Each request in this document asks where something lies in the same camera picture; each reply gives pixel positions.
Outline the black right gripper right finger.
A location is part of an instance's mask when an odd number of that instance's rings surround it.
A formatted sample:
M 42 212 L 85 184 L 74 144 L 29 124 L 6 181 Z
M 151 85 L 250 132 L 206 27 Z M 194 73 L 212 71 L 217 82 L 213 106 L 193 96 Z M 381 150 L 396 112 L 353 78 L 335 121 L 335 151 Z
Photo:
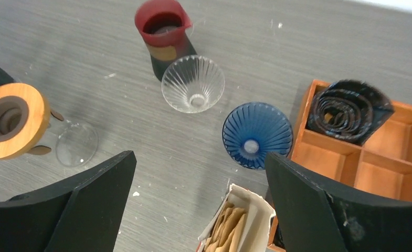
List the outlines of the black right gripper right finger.
M 279 153 L 265 170 L 286 251 L 412 251 L 412 202 L 360 191 Z

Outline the clear glass dripper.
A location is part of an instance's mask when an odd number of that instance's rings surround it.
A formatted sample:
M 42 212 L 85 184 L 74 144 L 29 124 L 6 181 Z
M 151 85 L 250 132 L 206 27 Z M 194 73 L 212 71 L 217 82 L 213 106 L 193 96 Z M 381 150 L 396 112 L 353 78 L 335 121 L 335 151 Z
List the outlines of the clear glass dripper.
M 161 81 L 165 101 L 182 113 L 200 113 L 210 109 L 220 100 L 224 90 L 222 69 L 213 60 L 200 55 L 174 61 Z

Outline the glass carafe with brown collar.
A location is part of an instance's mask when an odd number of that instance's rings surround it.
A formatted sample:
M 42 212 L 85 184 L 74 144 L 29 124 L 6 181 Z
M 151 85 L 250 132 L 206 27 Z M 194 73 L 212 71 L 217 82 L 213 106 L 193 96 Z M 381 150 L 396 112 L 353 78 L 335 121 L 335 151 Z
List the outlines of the glass carafe with brown collar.
M 98 134 L 92 125 L 80 119 L 63 116 L 52 109 L 45 133 L 27 153 L 52 153 L 61 165 L 77 167 L 94 156 L 98 143 Z

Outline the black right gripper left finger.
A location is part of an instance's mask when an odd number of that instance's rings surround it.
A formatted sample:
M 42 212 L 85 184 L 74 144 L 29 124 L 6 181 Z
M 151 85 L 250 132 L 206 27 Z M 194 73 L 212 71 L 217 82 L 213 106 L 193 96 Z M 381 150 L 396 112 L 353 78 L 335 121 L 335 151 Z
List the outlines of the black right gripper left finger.
M 113 251 L 135 168 L 127 150 L 0 201 L 0 251 Z

